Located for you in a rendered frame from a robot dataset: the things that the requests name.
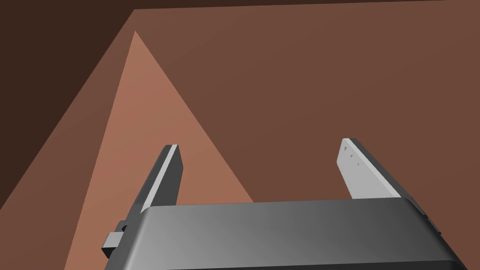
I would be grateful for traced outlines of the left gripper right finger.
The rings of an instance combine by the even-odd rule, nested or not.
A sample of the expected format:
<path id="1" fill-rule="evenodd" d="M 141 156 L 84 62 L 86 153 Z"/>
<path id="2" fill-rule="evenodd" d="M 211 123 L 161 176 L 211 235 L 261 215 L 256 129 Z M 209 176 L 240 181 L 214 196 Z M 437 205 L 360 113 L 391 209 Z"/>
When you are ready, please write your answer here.
<path id="1" fill-rule="evenodd" d="M 353 199 L 412 199 L 356 138 L 342 139 L 337 166 Z"/>

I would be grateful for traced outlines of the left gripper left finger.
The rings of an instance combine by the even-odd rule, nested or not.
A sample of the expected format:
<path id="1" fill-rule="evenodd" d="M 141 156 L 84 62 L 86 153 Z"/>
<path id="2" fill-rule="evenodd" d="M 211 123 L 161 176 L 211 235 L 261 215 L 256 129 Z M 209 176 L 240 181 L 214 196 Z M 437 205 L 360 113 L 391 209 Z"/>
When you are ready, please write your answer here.
<path id="1" fill-rule="evenodd" d="M 148 207 L 176 205 L 182 174 L 180 149 L 177 144 L 167 144 L 136 197 L 126 217 L 126 225 L 132 224 Z"/>

